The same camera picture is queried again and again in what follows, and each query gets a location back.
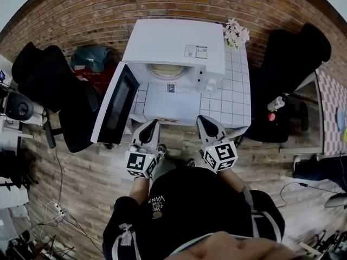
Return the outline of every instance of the black office chair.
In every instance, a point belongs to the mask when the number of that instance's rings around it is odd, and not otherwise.
[[[55,147],[54,136],[63,134],[71,152],[84,150],[90,142],[101,97],[87,81],[80,81],[70,69],[59,47],[45,50],[28,43],[12,67],[18,90],[45,109],[59,111],[61,128],[45,124],[50,148]]]
[[[329,41],[313,25],[306,23],[298,34],[272,31],[260,70],[250,69],[252,123],[243,136],[262,142],[286,142],[291,117],[300,118],[301,128],[307,130],[306,104],[300,104],[300,111],[293,110],[286,94],[292,94],[322,61],[330,59],[330,55]],[[278,96],[282,96],[286,103],[270,122],[267,105]]]

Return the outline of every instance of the microwave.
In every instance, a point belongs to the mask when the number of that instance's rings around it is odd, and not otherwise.
[[[119,144],[140,85],[213,92],[225,74],[223,26],[181,19],[139,19],[99,110],[92,142]]]

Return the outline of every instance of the power strip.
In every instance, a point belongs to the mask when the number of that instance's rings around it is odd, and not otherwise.
[[[56,210],[58,211],[59,217],[65,217],[66,213],[64,212],[64,210],[58,205],[58,203],[54,203],[54,207],[56,208]]]

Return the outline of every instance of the open microwave door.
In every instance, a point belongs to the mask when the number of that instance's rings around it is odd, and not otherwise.
[[[119,62],[102,101],[91,142],[120,144],[139,83],[125,62]]]

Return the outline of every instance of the white cable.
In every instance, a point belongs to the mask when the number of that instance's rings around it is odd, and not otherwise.
[[[48,207],[49,204],[51,204],[51,203],[53,203],[53,202],[54,202],[54,201],[51,200],[49,203],[46,204],[46,213],[44,214],[44,222],[43,222],[43,226],[42,226],[41,233],[40,233],[40,240],[41,240],[41,241],[42,241],[42,233],[43,233],[44,225],[46,225],[46,224],[48,224],[48,223],[52,223],[52,222],[56,221],[56,220],[59,218],[59,216],[57,216],[55,219],[53,219],[53,220],[51,220],[50,222],[47,222],[47,223],[46,223],[46,219],[47,219],[47,207]]]
[[[83,231],[79,230],[76,226],[74,226],[72,223],[68,222],[67,220],[63,219],[64,222],[68,223],[69,225],[71,225],[74,229],[76,229],[78,232],[82,233],[83,235],[89,237],[90,239],[92,239],[93,241],[97,242],[99,245],[102,245],[99,241],[95,240],[94,238],[92,238],[91,236],[88,236],[87,234],[85,234]]]

